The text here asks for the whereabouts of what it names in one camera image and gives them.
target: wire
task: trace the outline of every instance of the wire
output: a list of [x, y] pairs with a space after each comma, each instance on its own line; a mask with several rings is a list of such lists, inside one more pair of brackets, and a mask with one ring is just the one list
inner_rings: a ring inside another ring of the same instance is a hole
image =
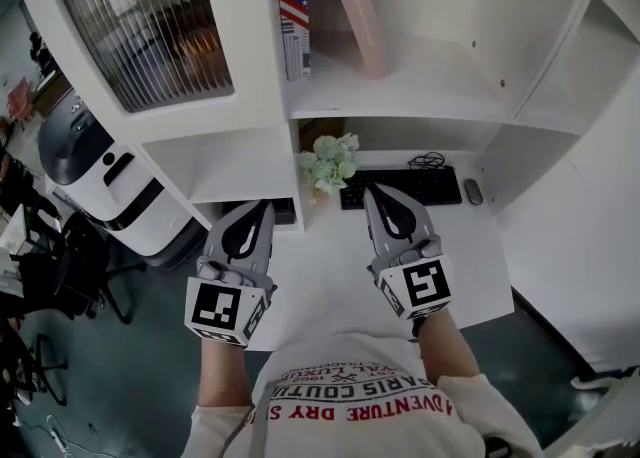
[[85, 453], [90, 454], [91, 456], [104, 456], [106, 458], [117, 458], [116, 456], [114, 456], [112, 454], [96, 453], [94, 451], [91, 451], [91, 449], [87, 449], [86, 447], [81, 446], [80, 444], [76, 444], [75, 442], [71, 442], [67, 438], [67, 434], [64, 431], [64, 428], [62, 427], [62, 425], [60, 424], [58, 419], [56, 419], [55, 416], [53, 416], [53, 415], [47, 415], [47, 427], [46, 428], [44, 426], [41, 426], [40, 424], [37, 424], [35, 426], [31, 426], [30, 424], [28, 424], [26, 422], [22, 422], [22, 421], [20, 421], [20, 426], [24, 426], [29, 431], [42, 430], [47, 434], [47, 436], [49, 438], [53, 438], [52, 435], [53, 435], [53, 433], [55, 433], [58, 436], [58, 438], [60, 439], [60, 443], [62, 444], [62, 448], [60, 450], [62, 451], [63, 458], [75, 458], [75, 456], [73, 454], [68, 452], [69, 447], [76, 447], [76, 448], [84, 451]]
[[29, 423], [24, 422], [24, 421], [20, 421], [20, 426], [24, 426], [25, 428], [27, 428], [29, 431], [34, 431], [34, 430], [42, 430], [47, 434], [47, 437], [51, 438], [51, 433], [49, 433], [49, 430], [47, 430], [47, 428], [45, 428], [44, 426], [42, 426], [41, 424], [36, 424], [35, 426], [31, 426]]
[[439, 152], [427, 152], [407, 162], [411, 170], [433, 170], [444, 166], [444, 156]]

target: black chair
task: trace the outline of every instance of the black chair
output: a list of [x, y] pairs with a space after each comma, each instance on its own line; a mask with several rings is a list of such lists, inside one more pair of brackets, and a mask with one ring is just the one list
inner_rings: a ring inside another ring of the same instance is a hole
[[40, 216], [40, 212], [48, 214], [51, 218], [58, 218], [58, 209], [46, 197], [39, 197], [26, 211], [24, 226], [27, 234], [27, 243], [40, 250], [50, 251], [56, 247], [64, 247], [64, 238], [57, 229], [47, 225]]
[[[35, 221], [40, 222], [38, 230], [31, 227]], [[95, 305], [103, 308], [106, 301], [122, 323], [131, 322], [131, 318], [118, 307], [108, 281], [125, 271], [144, 271], [144, 262], [107, 271], [109, 242], [79, 212], [71, 215], [61, 233], [42, 219], [31, 217], [27, 234], [31, 235], [33, 231], [44, 235], [51, 246], [41, 246], [34, 252], [13, 256], [22, 277], [24, 298], [0, 294], [0, 316], [16, 317], [37, 310], [57, 309], [70, 319], [82, 314], [93, 318], [96, 315]]]
[[2, 189], [0, 189], [0, 207], [13, 216], [20, 204], [32, 207], [40, 198], [40, 193], [33, 187], [33, 174], [29, 169], [0, 147], [0, 161], [5, 157], [9, 159], [9, 168], [2, 181]]
[[[67, 362], [54, 366], [44, 366], [42, 364], [42, 343], [51, 344], [50, 339], [44, 334], [36, 337], [35, 353], [27, 348], [20, 336], [4, 322], [0, 325], [2, 340], [0, 341], [0, 371], [7, 370], [11, 382], [6, 386], [10, 397], [16, 398], [18, 389], [29, 392], [49, 392], [51, 397], [60, 406], [67, 404], [64, 396], [58, 396], [47, 379], [46, 372], [55, 369], [66, 370]], [[19, 374], [19, 365], [22, 364], [22, 371]]]

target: black keyboard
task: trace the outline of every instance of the black keyboard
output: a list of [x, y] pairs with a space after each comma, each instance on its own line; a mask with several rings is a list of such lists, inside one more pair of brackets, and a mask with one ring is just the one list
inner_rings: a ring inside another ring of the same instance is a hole
[[342, 209], [364, 209], [364, 190], [370, 184], [391, 186], [425, 206], [461, 204], [462, 195], [456, 173], [450, 166], [422, 170], [358, 170], [347, 187], [340, 190]]

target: wall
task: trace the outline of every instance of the wall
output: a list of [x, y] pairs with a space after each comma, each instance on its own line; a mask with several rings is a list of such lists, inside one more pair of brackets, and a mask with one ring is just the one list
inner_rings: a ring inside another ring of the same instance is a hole
[[597, 371], [640, 364], [639, 88], [498, 215], [512, 285]]
[[19, 5], [0, 17], [0, 115], [6, 115], [7, 94], [23, 76], [34, 85], [37, 84], [39, 69], [29, 55], [30, 34], [31, 30]]

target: gray floor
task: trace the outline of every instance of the gray floor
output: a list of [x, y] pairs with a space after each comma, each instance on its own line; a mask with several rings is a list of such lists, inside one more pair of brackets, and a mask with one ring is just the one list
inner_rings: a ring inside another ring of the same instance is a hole
[[[25, 341], [45, 333], [58, 357], [69, 362], [58, 384], [68, 406], [37, 394], [30, 406], [19, 409], [21, 419], [42, 425], [53, 414], [72, 442], [120, 458], [179, 456], [199, 377], [199, 340], [182, 323], [185, 279], [192, 269], [193, 261], [187, 261], [168, 274], [148, 269], [113, 281], [121, 306], [133, 311], [129, 326], [108, 308], [93, 321], [69, 321], [50, 311], [29, 316]], [[576, 367], [526, 315], [512, 314], [464, 334], [489, 379], [543, 445], [566, 431], [584, 404], [568, 383]], [[267, 356], [247, 354], [252, 378]], [[34, 457], [59, 456], [43, 431], [23, 427], [22, 433]]]

